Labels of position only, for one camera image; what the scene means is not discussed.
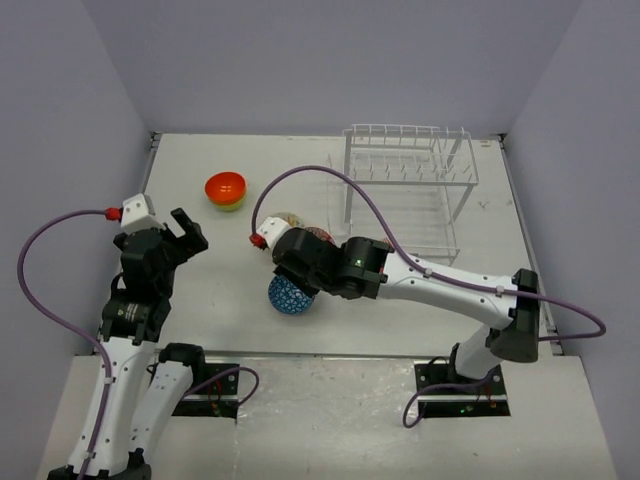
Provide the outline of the red lattice patterned bowl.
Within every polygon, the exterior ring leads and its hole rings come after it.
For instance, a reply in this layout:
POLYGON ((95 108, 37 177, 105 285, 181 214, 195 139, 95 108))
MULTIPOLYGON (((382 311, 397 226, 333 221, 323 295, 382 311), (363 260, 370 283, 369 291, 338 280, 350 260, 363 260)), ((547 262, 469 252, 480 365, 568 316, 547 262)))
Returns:
POLYGON ((313 235, 315 235, 317 238, 329 242, 331 244, 334 244, 335 241, 332 238, 332 236, 325 231, 324 229, 320 228, 320 227, 314 227, 314 226, 309 226, 305 228, 306 231, 312 233, 313 235))

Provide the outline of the green floral patterned bowl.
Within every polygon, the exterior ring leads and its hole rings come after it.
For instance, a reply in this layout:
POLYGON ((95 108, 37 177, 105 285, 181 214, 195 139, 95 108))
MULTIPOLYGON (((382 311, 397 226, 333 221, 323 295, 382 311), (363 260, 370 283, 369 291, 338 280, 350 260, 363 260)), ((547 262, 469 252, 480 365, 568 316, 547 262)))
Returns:
POLYGON ((286 221, 291 227, 299 227, 299 228, 304 228, 305 227, 305 222, 304 220, 292 213, 292 212, 277 212, 272 214, 272 217, 276 217, 276 218, 280 218, 284 221, 286 221))

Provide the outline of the blue zigzag patterned bowl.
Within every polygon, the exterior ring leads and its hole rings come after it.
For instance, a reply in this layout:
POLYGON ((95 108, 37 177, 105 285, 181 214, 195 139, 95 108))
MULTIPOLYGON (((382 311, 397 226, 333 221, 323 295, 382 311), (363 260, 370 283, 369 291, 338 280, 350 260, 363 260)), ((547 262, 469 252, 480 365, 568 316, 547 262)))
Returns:
POLYGON ((272 307, 285 315, 299 315, 309 310, 313 299, 284 276, 274 276, 269 283, 268 299, 272 307))

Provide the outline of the lime green plastic bowl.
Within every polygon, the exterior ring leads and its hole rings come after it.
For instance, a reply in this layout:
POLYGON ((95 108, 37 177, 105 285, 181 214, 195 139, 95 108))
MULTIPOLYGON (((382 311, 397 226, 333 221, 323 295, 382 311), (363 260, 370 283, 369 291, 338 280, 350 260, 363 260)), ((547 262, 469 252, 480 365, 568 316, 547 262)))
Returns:
POLYGON ((221 202, 220 198, 210 197, 209 200, 212 205, 218 210, 222 212, 234 212, 243 207, 245 203, 246 195, 237 196, 234 198, 233 202, 230 200, 225 200, 221 202))

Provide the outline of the orange plastic bowl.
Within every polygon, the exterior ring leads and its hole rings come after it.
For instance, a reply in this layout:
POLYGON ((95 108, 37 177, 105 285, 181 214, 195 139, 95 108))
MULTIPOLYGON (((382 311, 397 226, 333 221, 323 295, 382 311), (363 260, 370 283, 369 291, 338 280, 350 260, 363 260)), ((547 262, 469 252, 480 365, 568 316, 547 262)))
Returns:
POLYGON ((247 181, 241 174, 225 171, 210 177, 204 185, 204 192, 212 204, 226 207, 241 202, 247 188, 247 181))

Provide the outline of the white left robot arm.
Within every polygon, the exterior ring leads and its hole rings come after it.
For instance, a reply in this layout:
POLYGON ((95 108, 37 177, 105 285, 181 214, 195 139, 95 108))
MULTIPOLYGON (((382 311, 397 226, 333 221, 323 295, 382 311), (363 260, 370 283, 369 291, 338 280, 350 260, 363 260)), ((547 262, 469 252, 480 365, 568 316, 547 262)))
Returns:
POLYGON ((201 347, 156 349, 176 270, 208 248, 200 225, 176 208, 170 215, 182 232, 175 234, 138 201, 112 215, 121 225, 120 271, 102 310, 99 376, 76 446, 51 479, 151 478, 152 453, 175 407, 208 379, 201 347))

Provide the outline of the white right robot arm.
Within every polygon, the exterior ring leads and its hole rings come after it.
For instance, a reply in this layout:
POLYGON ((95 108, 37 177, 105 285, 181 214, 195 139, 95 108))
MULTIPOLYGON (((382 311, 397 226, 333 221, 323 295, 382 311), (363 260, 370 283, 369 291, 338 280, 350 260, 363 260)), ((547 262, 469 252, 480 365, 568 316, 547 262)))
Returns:
POLYGON ((539 358, 538 277, 527 269, 513 276, 473 274, 403 258, 391 245, 353 237, 340 246, 302 228, 289 228, 267 241, 277 274, 304 294, 320 292, 346 300, 404 300, 444 309, 480 323, 466 341, 453 346, 448 385, 467 393, 503 361, 534 363, 539 358))

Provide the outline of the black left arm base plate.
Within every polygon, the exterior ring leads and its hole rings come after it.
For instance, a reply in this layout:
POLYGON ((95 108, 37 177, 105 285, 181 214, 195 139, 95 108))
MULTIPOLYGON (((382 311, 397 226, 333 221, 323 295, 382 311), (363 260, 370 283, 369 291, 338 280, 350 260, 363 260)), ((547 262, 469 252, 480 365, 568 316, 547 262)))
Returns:
POLYGON ((236 420, 238 384, 238 373, 229 373, 181 400, 175 407, 173 416, 236 420))

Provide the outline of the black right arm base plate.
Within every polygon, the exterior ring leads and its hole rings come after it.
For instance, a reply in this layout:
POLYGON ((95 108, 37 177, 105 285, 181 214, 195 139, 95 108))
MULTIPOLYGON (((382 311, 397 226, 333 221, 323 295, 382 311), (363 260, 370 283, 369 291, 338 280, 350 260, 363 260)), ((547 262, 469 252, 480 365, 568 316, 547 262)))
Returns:
MULTIPOLYGON (((447 378, 448 365, 442 358, 434 362, 416 363, 416 390, 440 383, 463 383, 447 378)), ((423 419, 508 417, 511 415, 502 369, 497 366, 482 386, 456 390, 452 388, 427 392, 417 399, 417 409, 423 419)))

